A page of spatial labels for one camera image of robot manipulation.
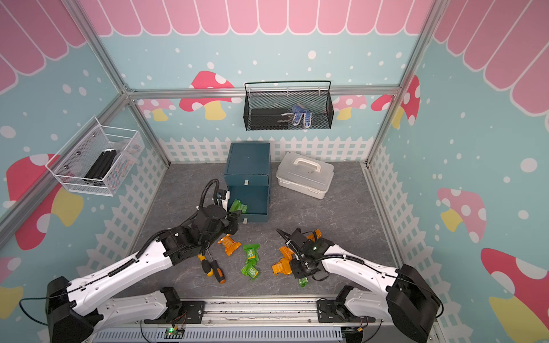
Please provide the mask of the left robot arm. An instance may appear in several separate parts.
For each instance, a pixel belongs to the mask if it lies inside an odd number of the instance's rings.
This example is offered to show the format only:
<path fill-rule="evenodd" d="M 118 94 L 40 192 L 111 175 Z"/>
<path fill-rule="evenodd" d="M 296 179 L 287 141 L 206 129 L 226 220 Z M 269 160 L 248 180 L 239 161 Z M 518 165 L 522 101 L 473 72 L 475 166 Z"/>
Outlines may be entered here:
<path fill-rule="evenodd" d="M 203 256 L 221 236 L 238 230 L 240 212 L 230 211 L 232 194 L 210 180 L 197 210 L 180 225 L 153 234 L 138 252 L 85 277 L 59 277 L 47 286 L 45 313 L 51 342 L 83 342 L 94 333 L 133 321 L 175 325 L 189 311 L 177 291 L 164 287 L 143 296 L 116 294 L 163 270 Z"/>

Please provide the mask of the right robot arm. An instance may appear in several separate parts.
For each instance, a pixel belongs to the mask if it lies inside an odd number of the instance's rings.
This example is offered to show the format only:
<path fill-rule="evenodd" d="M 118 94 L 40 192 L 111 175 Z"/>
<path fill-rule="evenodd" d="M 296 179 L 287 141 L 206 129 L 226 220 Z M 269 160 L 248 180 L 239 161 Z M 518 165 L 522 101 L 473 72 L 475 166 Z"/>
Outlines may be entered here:
<path fill-rule="evenodd" d="M 277 233 L 294 253 L 290 270 L 297 279 L 315 278 L 324 272 L 344 277 L 358 285 L 344 287 L 334 301 L 335 311 L 346 320 L 371 317 L 390 320 L 414 342 L 427 342 L 444 305 L 416 268 L 383 266 L 344 250 L 324 237 L 306 237 L 301 229 Z"/>

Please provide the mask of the green cookie packet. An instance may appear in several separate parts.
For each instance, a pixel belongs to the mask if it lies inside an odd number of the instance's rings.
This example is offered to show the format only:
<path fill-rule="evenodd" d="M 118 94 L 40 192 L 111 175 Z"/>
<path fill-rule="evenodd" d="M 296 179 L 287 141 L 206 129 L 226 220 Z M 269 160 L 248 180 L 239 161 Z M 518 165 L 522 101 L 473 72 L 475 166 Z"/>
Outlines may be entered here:
<path fill-rule="evenodd" d="M 250 261 L 241 269 L 241 274 L 250 277 L 252 280 L 260 275 L 260 271 L 256 268 L 256 261 Z"/>
<path fill-rule="evenodd" d="M 230 212 L 241 212 L 242 214 L 246 214 L 248 210 L 248 206 L 246 204 L 243 204 L 240 200 L 234 200 L 231 207 Z"/>
<path fill-rule="evenodd" d="M 259 244 L 245 244 L 242 246 L 244 253 L 246 254 L 246 258 L 248 262 L 251 261 L 259 261 L 259 254 L 258 250 L 260 248 Z"/>
<path fill-rule="evenodd" d="M 299 285 L 300 287 L 306 287 L 308 285 L 309 281 L 307 277 L 303 277 L 299 279 Z"/>

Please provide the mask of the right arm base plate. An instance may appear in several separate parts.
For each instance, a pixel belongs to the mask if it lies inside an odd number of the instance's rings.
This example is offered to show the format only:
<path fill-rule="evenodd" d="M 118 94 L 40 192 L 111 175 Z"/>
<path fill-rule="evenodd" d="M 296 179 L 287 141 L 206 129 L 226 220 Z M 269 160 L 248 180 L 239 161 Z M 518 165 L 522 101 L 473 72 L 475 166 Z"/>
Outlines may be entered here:
<path fill-rule="evenodd" d="M 358 317 L 352 314 L 341 302 L 320 298 L 316 301 L 317 319 L 320 323 L 374 323 L 374 317 Z"/>

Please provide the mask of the teal three-drawer cabinet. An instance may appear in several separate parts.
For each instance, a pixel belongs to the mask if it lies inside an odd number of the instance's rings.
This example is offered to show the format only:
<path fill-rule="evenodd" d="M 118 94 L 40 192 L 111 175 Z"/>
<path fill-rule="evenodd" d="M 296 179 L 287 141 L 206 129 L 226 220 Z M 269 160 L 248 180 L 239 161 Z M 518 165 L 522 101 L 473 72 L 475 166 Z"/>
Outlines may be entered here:
<path fill-rule="evenodd" d="M 228 207 L 238 200 L 247 206 L 240 221 L 267 222 L 269 220 L 271 157 L 270 144 L 265 141 L 233 142 L 227 157 L 224 181 L 230 198 Z"/>

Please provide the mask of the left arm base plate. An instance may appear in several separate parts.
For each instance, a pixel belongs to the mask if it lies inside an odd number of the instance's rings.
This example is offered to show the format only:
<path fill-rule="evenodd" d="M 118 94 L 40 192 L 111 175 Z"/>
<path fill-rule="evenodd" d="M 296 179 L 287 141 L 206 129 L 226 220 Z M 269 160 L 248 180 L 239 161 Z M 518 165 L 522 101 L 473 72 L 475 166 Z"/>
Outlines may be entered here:
<path fill-rule="evenodd" d="M 204 307 L 204 301 L 183 301 L 177 304 L 169 304 L 159 318 L 144 320 L 144 324 L 201 324 Z"/>

